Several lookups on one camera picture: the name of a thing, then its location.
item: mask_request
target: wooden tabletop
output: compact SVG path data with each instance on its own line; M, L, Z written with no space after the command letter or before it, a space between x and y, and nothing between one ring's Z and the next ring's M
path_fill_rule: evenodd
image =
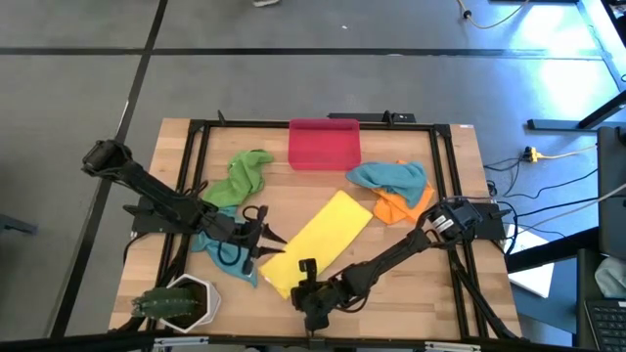
M188 119L167 118L158 135L150 173L170 187L176 184L188 126ZM451 129L463 194L488 196L473 127L452 125ZM208 180L210 187L215 181L227 177L227 163L239 151L263 149L271 153L275 161L263 169L265 188L249 197L246 204L269 205L266 221L274 232L287 241L313 218L337 190L346 191L368 209L374 207L378 196L348 182L344 172L293 171L288 163L288 137L289 130L281 128L211 128L203 178ZM436 186L426 132L361 131L360 137L364 162L417 160L424 165L430 185ZM195 143L194 154L199 144ZM439 146L450 196L452 186L442 139ZM194 169L192 161L190 170ZM433 197L431 203L437 200L438 197ZM403 239L413 226L405 221L385 226L374 218L352 245L320 275L321 279L351 263L374 258ZM162 234L148 235L134 243L128 251L112 312L111 328L119 327L128 320L133 297L154 286L163 238ZM474 241L473 252L482 293L507 327L520 334L502 253L488 241ZM267 259L259 259L259 264ZM204 252L190 253L186 272L211 281L222 296L215 320L196 328L194 332L305 336L304 315L295 311L291 302L284 300L262 278L259 278L258 287L253 288L249 283L221 272ZM476 334L471 299L467 293L465 302L470 332ZM414 255L381 276L361 312L345 314L333 311L330 320L330 327L316 334L346 338L458 339L446 253L432 249Z

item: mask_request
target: green cloth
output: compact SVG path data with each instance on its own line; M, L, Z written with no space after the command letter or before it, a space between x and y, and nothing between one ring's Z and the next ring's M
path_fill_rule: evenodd
M263 150L238 153L228 163L228 178L208 189L203 199L217 207L241 204L248 195L263 189L261 168L273 160Z

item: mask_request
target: yellow sponge cloth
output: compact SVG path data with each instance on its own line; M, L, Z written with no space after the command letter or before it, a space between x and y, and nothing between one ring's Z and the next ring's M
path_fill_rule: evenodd
M300 280L298 261L315 258L322 273L350 245L372 219L372 213L346 192L337 192L322 210L259 271L285 299Z

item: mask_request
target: blue cloth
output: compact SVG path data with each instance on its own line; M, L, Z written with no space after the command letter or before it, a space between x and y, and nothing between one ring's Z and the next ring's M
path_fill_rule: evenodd
M426 187L426 173L419 162L366 162L352 169L345 177L365 188L398 194L407 200L410 208L418 205Z
M235 218L235 215L237 213L237 207L225 206L223 208L220 208L219 212ZM246 276L243 274L244 262L246 261L249 250L247 248L241 248L240 258L237 263L227 266L222 264L222 262L219 260L219 256L217 254L218 248L219 241L211 239L204 231L200 232L196 236L196 240L192 244L193 252L206 250L208 256L210 256L213 260L213 263L215 263L215 265L220 268L224 273L247 281L251 283L253 287L256 287L258 283L256 267L252 269L252 272L249 275ZM238 250L239 249L236 245L223 242L221 251L222 258L224 259L224 261L230 263L235 260L235 258L237 258Z

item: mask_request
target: white sneaker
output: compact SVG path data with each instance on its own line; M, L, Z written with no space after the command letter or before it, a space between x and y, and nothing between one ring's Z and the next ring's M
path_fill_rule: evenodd
M273 5L281 2L281 0L252 0L252 4L256 7L263 7L267 5Z

